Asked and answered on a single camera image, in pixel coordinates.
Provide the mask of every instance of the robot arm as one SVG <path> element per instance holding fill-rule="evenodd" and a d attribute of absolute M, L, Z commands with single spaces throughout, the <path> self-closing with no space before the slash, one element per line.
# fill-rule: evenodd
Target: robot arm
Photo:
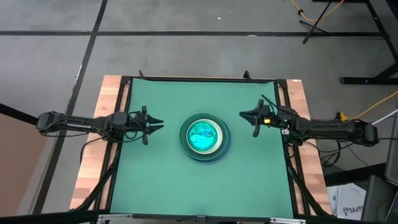
<path fill-rule="evenodd" d="M 263 97 L 269 105 L 264 105 L 264 100 L 261 99 L 254 110 L 243 111 L 239 114 L 254 126 L 253 137 L 257 137 L 260 126 L 265 125 L 287 129 L 289 142 L 295 146 L 301 146 L 308 139 L 345 140 L 362 146 L 374 146 L 378 143 L 377 129 L 370 123 L 358 119 L 308 120 L 300 117 L 295 110 L 287 106 L 277 108 L 265 96 Z"/>
<path fill-rule="evenodd" d="M 39 116 L 36 128 L 41 134 L 47 134 L 61 129 L 97 133 L 104 140 L 111 142 L 123 141 L 128 132 L 142 132 L 142 142 L 148 144 L 147 136 L 163 127 L 163 125 L 149 126 L 148 124 L 163 123 L 148 115 L 146 106 L 141 111 L 133 112 L 134 117 L 125 112 L 115 112 L 109 116 L 98 118 L 83 118 L 67 116 L 63 113 L 48 112 Z"/>

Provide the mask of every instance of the desk leg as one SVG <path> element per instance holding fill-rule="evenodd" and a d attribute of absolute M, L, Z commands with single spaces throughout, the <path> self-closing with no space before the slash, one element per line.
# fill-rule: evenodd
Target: desk leg
<path fill-rule="evenodd" d="M 385 169 L 386 163 L 381 163 L 369 167 L 362 167 L 348 171 L 341 171 L 334 174 L 328 174 L 325 175 L 326 186 L 329 187 L 334 185 L 352 183 L 356 181 L 368 180 L 370 175 L 383 177 Z"/>
<path fill-rule="evenodd" d="M 310 38 L 310 36 L 311 36 L 311 34 L 313 33 L 314 30 L 318 30 L 318 31 L 322 32 L 323 34 L 327 34 L 327 33 L 328 33 L 328 32 L 326 32 L 326 31 L 324 31 L 323 29 L 318 28 L 317 25 L 318 25 L 319 21 L 322 19 L 322 17 L 323 17 L 323 15 L 325 14 L 326 10 L 329 8 L 330 4 L 331 4 L 331 1 L 329 1 L 329 4 L 328 4 L 328 5 L 326 6 L 326 8 L 323 10 L 323 12 L 321 13 L 321 15 L 319 16 L 319 18 L 317 19 L 317 21 L 316 21 L 316 23 L 315 23 L 314 25 L 311 25 L 311 24 L 309 24 L 309 23 L 307 23 L 307 22 L 304 22 L 304 21 L 301 21 L 301 20 L 298 21 L 299 23 L 304 24 L 304 25 L 307 25 L 308 28 L 310 28 L 310 31 L 309 31 L 309 32 L 307 33 L 307 35 L 304 37 L 304 40 L 303 40 L 303 42 L 302 42 L 303 44 L 305 44 L 305 43 L 307 42 L 308 38 Z"/>
<path fill-rule="evenodd" d="M 398 62 L 373 78 L 341 77 L 339 81 L 346 85 L 398 85 L 398 78 L 389 78 L 396 73 L 398 73 Z"/>

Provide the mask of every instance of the black metal frame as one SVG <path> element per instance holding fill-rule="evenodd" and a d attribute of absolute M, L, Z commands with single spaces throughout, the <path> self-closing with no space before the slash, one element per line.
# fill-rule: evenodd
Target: black metal frame
<path fill-rule="evenodd" d="M 332 2 L 340 2 L 341 0 L 312 0 L 313 2 L 329 2 L 325 10 L 321 13 L 320 17 L 318 18 L 317 22 L 314 25 L 308 24 L 306 22 L 300 21 L 300 23 L 305 24 L 309 26 L 310 31 L 308 32 L 308 35 L 306 38 L 303 40 L 303 44 L 306 43 L 307 39 L 310 37 L 310 35 L 313 35 L 314 29 L 317 29 L 321 31 L 321 33 L 318 34 L 325 34 L 326 31 L 321 30 L 317 27 L 317 24 L 319 20 L 322 18 L 324 15 L 325 11 L 329 7 L 330 3 Z M 397 51 L 395 50 L 389 35 L 387 34 L 386 30 L 384 29 L 383 25 L 381 24 L 380 18 L 377 15 L 376 11 L 374 10 L 372 4 L 370 3 L 369 0 L 346 0 L 345 3 L 350 2 L 350 3 L 365 3 L 366 6 L 369 9 L 369 12 L 372 15 L 372 18 L 374 22 L 377 25 L 377 28 L 379 29 L 379 33 L 381 34 L 381 37 L 386 41 L 386 44 L 388 45 L 388 48 L 391 51 L 392 57 L 394 58 L 395 63 L 392 64 L 390 67 L 386 68 L 384 71 L 376 75 L 375 77 L 368 78 L 368 77 L 341 77 L 339 79 L 341 84 L 346 84 L 346 85 L 398 85 L 398 78 L 390 78 L 394 74 L 398 73 L 398 54 Z"/>
<path fill-rule="evenodd" d="M 37 121 L 39 120 L 38 118 L 32 115 L 16 110 L 1 103 L 0 103 L 0 113 L 33 125 L 36 125 Z"/>
<path fill-rule="evenodd" d="M 362 167 L 353 170 L 341 171 L 334 174 L 325 175 L 326 186 L 342 185 L 356 181 L 368 180 L 371 175 L 378 177 L 384 176 L 386 163 L 374 164 L 369 167 Z"/>
<path fill-rule="evenodd" d="M 396 56 L 395 49 L 393 48 L 391 41 L 389 40 L 388 35 L 386 34 L 384 28 L 381 23 L 378 21 L 378 17 L 376 12 L 374 11 L 369 0 L 346 0 L 346 2 L 360 2 L 366 3 L 368 5 L 369 11 L 371 12 L 380 32 L 328 32 L 327 34 L 312 32 L 311 36 L 317 37 L 383 37 L 386 40 L 390 50 L 393 53 L 394 59 L 398 62 L 398 56 Z M 88 62 L 90 60 L 91 53 L 93 51 L 93 47 L 95 44 L 95 40 L 97 36 L 258 36 L 258 37 L 305 37 L 307 36 L 307 32 L 233 32 L 233 31 L 99 31 L 102 18 L 104 16 L 104 12 L 106 9 L 106 5 L 108 0 L 102 0 L 101 7 L 99 9 L 96 22 L 92 30 L 0 30 L 0 35 L 33 35 L 33 36 L 89 36 L 90 39 L 88 41 L 88 45 L 83 57 L 83 61 L 81 63 L 81 68 L 76 78 L 75 86 L 72 90 L 72 95 L 68 102 L 68 107 L 66 110 L 66 115 L 72 115 L 73 110 L 75 109 L 76 101 L 78 98 L 78 94 L 80 92 L 81 84 L 83 83 L 83 79 L 85 76 L 85 72 L 88 66 Z M 396 83 L 397 79 L 386 78 L 393 74 L 391 74 L 397 65 L 390 67 L 389 69 L 382 72 L 380 75 L 375 78 L 351 78 L 351 77 L 343 77 L 340 82 L 343 84 L 389 84 Z M 60 136 L 66 135 L 66 131 L 60 131 Z M 51 156 L 49 166 L 47 168 L 44 180 L 42 182 L 42 186 L 40 188 L 39 195 L 36 200 L 36 204 L 33 210 L 33 214 L 40 214 L 44 202 L 47 196 L 47 193 L 50 188 L 50 183 L 52 181 L 52 177 L 55 172 L 55 168 L 57 166 L 58 158 L 60 156 L 60 152 L 63 146 L 65 138 L 59 137 L 55 142 L 55 146 L 53 149 L 53 154 Z"/>
<path fill-rule="evenodd" d="M 239 83 L 269 83 L 273 82 L 274 83 L 274 89 L 275 89 L 275 98 L 277 101 L 277 104 L 280 105 L 280 95 L 279 95 L 279 89 L 278 89 L 278 84 L 280 83 L 285 83 L 285 85 L 281 85 L 281 87 L 284 90 L 284 98 L 285 102 L 290 105 L 290 99 L 289 99 L 289 93 L 287 91 L 287 85 L 286 85 L 286 80 L 275 80 L 275 79 L 253 79 L 250 77 L 250 74 L 248 71 L 245 71 L 243 78 L 210 78 L 210 77 L 144 77 L 142 72 L 140 71 L 140 76 L 135 76 L 135 77 L 122 77 L 122 81 L 120 84 L 120 89 L 118 93 L 118 98 L 116 100 L 116 105 L 120 106 L 120 103 L 118 102 L 121 101 L 121 98 L 123 97 L 123 89 L 124 86 L 127 82 L 129 82 L 129 91 L 128 91 L 128 96 L 126 98 L 126 107 L 125 107 L 125 112 L 128 112 L 129 109 L 129 104 L 131 102 L 131 92 L 132 92 L 132 84 L 133 84 L 133 78 L 141 78 L 149 81 L 167 81 L 167 82 L 239 82 Z M 118 150 L 121 151 L 122 143 L 118 143 Z M 110 154 L 110 148 L 107 147 L 106 152 Z M 108 160 L 106 161 L 104 158 L 104 163 L 109 162 L 109 156 L 106 157 Z M 107 210 L 110 210 L 111 207 L 111 201 L 112 201 L 112 196 L 113 196 L 113 190 L 114 190 L 114 185 L 115 185 L 115 180 L 117 176 L 117 168 L 118 168 L 118 160 L 116 162 L 115 168 L 116 172 L 112 175 L 110 183 L 109 183 L 109 191 L 108 191 L 108 196 L 106 199 L 106 208 Z M 302 172 L 302 164 L 299 158 L 296 158 L 296 166 L 298 170 L 301 170 Z M 298 214 L 298 209 L 297 209 L 297 199 L 295 197 L 294 193 L 294 185 L 293 185 L 293 180 L 291 176 L 287 173 L 288 177 L 288 182 L 289 182 L 289 189 L 290 189 L 290 198 L 292 200 L 292 210 L 294 214 Z M 96 200 L 96 205 L 100 204 L 100 198 L 101 196 L 99 195 L 97 200 Z M 309 210 L 309 205 L 308 202 L 304 199 L 305 197 L 303 196 L 303 204 L 304 206 L 307 206 L 306 214 L 310 214 Z M 207 222 L 228 222 L 228 221 L 247 221 L 247 222 L 269 222 L 270 218 L 250 218 L 250 217 L 209 217 L 209 216 L 185 216 L 185 215 L 159 215 L 159 214 L 134 214 L 134 218 L 146 218 L 146 219 L 169 219 L 169 220 L 206 220 Z"/>
<path fill-rule="evenodd" d="M 73 212 L 59 212 L 59 213 L 46 213 L 39 215 L 21 215 L 14 217 L 0 217 L 0 223 L 29 223 L 29 224 L 42 224 L 42 223 L 85 223 L 97 222 L 99 218 L 104 219 L 105 215 L 109 215 L 107 210 L 92 210 L 92 211 L 73 211 Z M 142 214 L 126 215 L 126 218 L 147 218 Z M 248 217 L 212 217 L 212 216 L 189 216 L 189 215 L 170 215 L 165 218 L 163 215 L 153 215 L 154 219 L 164 220 L 173 219 L 178 221 L 192 221 L 197 223 L 206 222 L 275 222 L 275 218 L 248 218 Z M 376 222 L 364 222 L 357 220 L 347 220 L 334 217 L 319 217 L 312 215 L 295 215 L 297 220 L 305 220 L 306 224 L 378 224 Z"/>

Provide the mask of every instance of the wooden table frame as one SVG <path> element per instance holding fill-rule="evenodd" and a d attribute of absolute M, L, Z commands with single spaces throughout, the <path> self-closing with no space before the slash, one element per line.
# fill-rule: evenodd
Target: wooden table frame
<path fill-rule="evenodd" d="M 162 79 L 164 81 L 182 81 L 182 78 L 195 82 L 274 82 L 275 94 L 279 105 L 291 106 L 297 113 L 304 118 L 310 118 L 307 101 L 305 99 L 304 89 L 301 80 L 248 80 L 247 78 L 203 78 L 203 77 L 145 77 L 146 80 Z M 101 90 L 98 96 L 94 117 L 107 116 L 115 111 L 126 111 L 129 108 L 131 97 L 132 77 L 122 77 L 120 75 L 105 75 Z M 97 134 L 89 134 L 88 141 L 99 138 Z M 70 208 L 79 206 L 89 193 L 94 189 L 100 177 L 105 173 L 109 164 L 114 159 L 116 149 L 121 144 L 111 144 L 99 140 L 86 146 L 83 160 L 81 162 L 78 178 L 76 180 L 75 191 L 73 193 Z M 328 213 L 331 208 L 326 191 L 325 180 L 323 178 L 322 167 L 319 160 L 319 154 L 316 148 L 311 145 L 304 144 L 298 148 L 289 148 L 289 152 L 295 153 L 292 163 L 297 173 L 304 180 L 307 189 L 311 192 L 315 200 Z M 104 186 L 101 194 L 90 209 L 104 209 L 110 207 L 110 198 L 113 192 L 113 185 L 116 175 L 113 175 Z M 289 184 L 293 184 L 293 180 L 289 177 Z M 303 200 L 299 188 L 294 183 L 294 187 L 290 188 L 292 197 L 293 210 L 295 214 L 312 214 L 315 213 L 308 206 L 308 202 Z"/>

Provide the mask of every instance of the black bar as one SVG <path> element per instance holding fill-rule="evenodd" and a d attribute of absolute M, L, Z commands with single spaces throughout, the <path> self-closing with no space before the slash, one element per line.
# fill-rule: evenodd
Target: black bar
<path fill-rule="evenodd" d="M 297 146 L 294 146 L 293 152 L 294 152 L 294 159 L 296 162 L 296 170 L 297 170 L 298 177 L 301 179 L 301 181 L 305 185 L 304 172 L 303 172 L 303 166 L 301 163 L 299 148 Z M 308 199 L 306 198 L 306 196 L 304 196 L 303 192 L 301 192 L 301 198 L 303 200 L 304 214 L 311 215 L 311 210 L 310 210 Z"/>
<path fill-rule="evenodd" d="M 118 97 L 116 98 L 116 104 L 115 104 L 114 110 L 113 110 L 114 112 L 120 111 L 120 105 L 121 105 L 121 103 L 122 103 L 122 96 L 123 96 L 124 85 L 125 85 L 125 83 L 120 82 Z M 112 145 L 113 145 L 112 142 L 108 142 L 108 143 L 106 144 L 105 155 L 104 155 L 104 161 L 103 161 L 103 163 L 102 163 L 101 173 L 100 173 L 100 175 L 99 175 L 99 179 L 100 179 L 100 180 L 104 177 L 106 171 L 108 170 L 109 159 L 110 159 L 110 157 L 111 157 Z M 99 191 L 99 193 L 98 193 L 98 195 L 97 195 L 97 197 L 96 197 L 96 199 L 95 199 L 94 209 L 99 209 L 99 207 L 100 207 L 101 198 L 102 198 L 102 190 L 103 190 L 103 189 L 101 189 L 101 190 Z"/>
<path fill-rule="evenodd" d="M 103 0 L 101 3 L 101 7 L 99 9 L 99 13 L 98 13 L 97 20 L 96 20 L 94 28 L 93 28 L 93 32 L 97 32 L 98 28 L 100 27 L 99 24 L 101 24 L 107 2 L 108 2 L 108 0 Z M 95 39 L 96 39 L 96 36 L 92 35 L 88 41 L 86 52 L 83 57 L 83 61 L 81 63 L 80 71 L 77 76 L 75 86 L 73 87 L 72 94 L 71 94 L 69 102 L 68 102 L 67 111 L 65 113 L 68 116 L 71 116 L 73 114 L 73 110 L 75 109 L 75 105 L 76 105 L 78 94 L 79 94 L 79 91 L 81 88 L 81 84 L 83 83 L 83 78 L 86 73 L 88 61 L 90 60 L 91 52 L 93 51 Z M 59 132 L 59 135 L 65 136 L 66 133 L 67 133 L 67 131 L 61 130 Z M 54 176 L 55 169 L 57 168 L 57 163 L 58 163 L 58 160 L 59 160 L 59 157 L 61 154 L 61 150 L 62 150 L 64 141 L 65 141 L 65 137 L 59 137 L 59 138 L 57 138 L 57 140 L 55 142 L 55 146 L 53 149 L 53 153 L 51 155 L 49 166 L 47 167 L 47 171 L 45 173 L 43 183 L 40 188 L 39 195 L 37 196 L 35 207 L 33 209 L 33 214 L 35 214 L 35 215 L 40 214 L 42 212 L 42 209 L 43 209 L 43 206 L 45 203 L 45 199 L 49 192 L 52 177 Z"/>
<path fill-rule="evenodd" d="M 323 17 L 323 15 L 324 15 L 324 13 L 326 12 L 326 10 L 328 10 L 330 4 L 331 4 L 331 1 L 329 1 L 328 5 L 327 5 L 327 6 L 325 7 L 325 9 L 322 11 L 321 15 L 318 17 L 318 19 L 317 19 L 317 21 L 315 22 L 314 25 L 311 25 L 311 24 L 309 24 L 309 23 L 306 23 L 306 24 L 307 24 L 309 27 L 311 27 L 311 28 L 310 28 L 310 31 L 308 32 L 308 34 L 304 37 L 304 40 L 303 40 L 303 42 L 302 42 L 303 44 L 305 44 L 305 43 L 307 42 L 308 38 L 310 38 L 311 34 L 313 34 L 313 31 L 314 31 L 315 29 L 321 31 L 323 35 L 327 35 L 327 34 L 328 34 L 328 33 L 325 32 L 324 30 L 317 28 L 317 25 L 318 25 L 319 21 L 322 19 L 322 17 Z"/>
<path fill-rule="evenodd" d="M 374 8 L 373 8 L 372 4 L 370 3 L 370 1 L 367 1 L 367 2 L 366 2 L 366 6 L 368 7 L 369 12 L 371 13 L 371 15 L 372 15 L 372 17 L 373 17 L 373 20 L 374 20 L 374 22 L 376 23 L 377 28 L 379 29 L 379 31 L 380 31 L 380 33 L 382 34 L 384 40 L 386 41 L 386 43 L 387 43 L 387 45 L 388 45 L 388 48 L 390 49 L 391 54 L 392 54 L 394 60 L 395 60 L 396 62 L 398 62 L 398 54 L 397 54 L 397 51 L 395 50 L 395 48 L 394 48 L 394 46 L 393 46 L 393 44 L 392 44 L 392 42 L 391 42 L 391 40 L 390 40 L 389 35 L 387 34 L 386 30 L 384 29 L 383 25 L 381 24 L 380 18 L 379 18 L 379 16 L 377 15 L 376 11 L 374 10 Z"/>
<path fill-rule="evenodd" d="M 283 89 L 284 92 L 284 100 L 285 100 L 285 105 L 286 106 L 290 106 L 290 98 L 289 98 L 289 92 L 287 91 L 287 83 L 286 80 L 277 80 L 275 82 L 275 94 L 277 97 L 277 106 L 280 106 L 280 96 L 279 96 L 279 87 L 278 87 L 278 83 L 283 82 L 282 85 L 280 85 Z M 285 154 L 289 155 L 289 148 L 287 146 L 287 144 L 285 144 L 284 142 L 284 151 Z M 290 197 L 292 198 L 292 208 L 293 208 L 293 214 L 298 214 L 299 213 L 299 208 L 297 207 L 297 198 L 296 198 L 296 194 L 295 194 L 295 189 L 294 189 L 294 183 L 292 180 L 292 177 L 290 176 L 288 170 L 286 169 L 286 174 L 287 174 L 287 181 L 289 183 L 289 190 L 290 190 Z"/>
<path fill-rule="evenodd" d="M 341 171 L 325 176 L 326 186 L 341 185 L 361 180 L 368 180 L 370 175 L 384 176 L 386 163 L 371 165 L 353 170 Z"/>
<path fill-rule="evenodd" d="M 155 219 L 155 220 L 177 220 L 177 221 L 193 221 L 197 220 L 196 215 L 158 215 L 158 214 L 133 214 L 133 218 Z M 214 217 L 206 216 L 207 222 L 266 222 L 269 223 L 269 217 Z"/>
<path fill-rule="evenodd" d="M 87 30 L 2 30 L 0 35 L 35 35 L 35 36 L 87 36 L 93 31 Z"/>
<path fill-rule="evenodd" d="M 101 31 L 100 36 L 257 36 L 305 37 L 307 32 L 241 32 L 241 31 Z M 382 37 L 378 32 L 328 32 L 314 33 L 315 37 Z"/>
<path fill-rule="evenodd" d="M 36 125 L 37 121 L 39 120 L 38 118 L 33 117 L 32 115 L 29 115 L 19 110 L 15 110 L 14 108 L 11 108 L 1 103 L 0 103 L 0 113 L 33 125 Z"/>
<path fill-rule="evenodd" d="M 305 37 L 307 32 L 246 32 L 246 31 L 0 31 L 0 35 L 33 36 L 257 36 L 257 37 Z M 379 32 L 328 32 L 313 33 L 314 37 L 382 37 Z"/>
<path fill-rule="evenodd" d="M 128 113 L 129 112 L 129 108 L 130 108 L 130 101 L 131 101 L 131 92 L 132 92 L 132 77 L 122 77 L 122 82 L 125 79 L 129 79 L 130 84 L 129 84 L 129 90 L 127 93 L 127 98 L 126 98 L 126 104 L 124 106 L 124 112 Z M 118 143 L 118 147 L 116 148 L 117 151 L 120 152 L 121 154 L 121 150 L 122 150 L 122 143 Z M 119 167 L 119 159 L 116 160 L 115 162 L 115 171 L 113 172 L 113 175 L 111 177 L 111 180 L 109 182 L 109 190 L 108 190 L 108 196 L 106 197 L 106 203 L 105 203 L 105 208 L 110 209 L 111 208 L 111 203 L 112 203 L 112 197 L 113 197 L 113 190 L 114 190 L 114 184 L 116 181 L 116 175 L 118 174 L 118 167 Z"/>
<path fill-rule="evenodd" d="M 341 77 L 339 81 L 345 85 L 398 85 L 398 78 Z"/>
<path fill-rule="evenodd" d="M 388 148 L 386 171 L 384 177 L 389 182 L 398 186 L 398 170 L 396 168 L 396 152 L 398 152 L 398 114 L 395 113 L 394 121 L 392 122 L 391 138 L 395 140 L 390 140 L 390 145 Z"/>
<path fill-rule="evenodd" d="M 149 81 L 166 81 L 166 82 L 237 82 L 237 83 L 269 83 L 274 82 L 276 79 L 272 78 L 252 78 L 247 80 L 245 78 L 223 78 L 223 77 L 145 77 Z"/>
<path fill-rule="evenodd" d="M 376 75 L 374 78 L 377 80 L 383 80 L 393 76 L 395 73 L 398 73 L 398 62 L 386 68 L 384 71 Z"/>
<path fill-rule="evenodd" d="M 45 213 L 39 215 L 19 215 L 13 217 L 0 217 L 0 223 L 86 223 L 97 221 L 98 215 L 105 215 L 108 213 L 108 210 L 92 210 Z"/>
<path fill-rule="evenodd" d="M 305 224 L 380 224 L 380 222 L 349 220 L 344 218 L 336 218 L 333 216 L 323 217 L 315 215 L 295 215 L 294 218 L 305 220 Z"/>

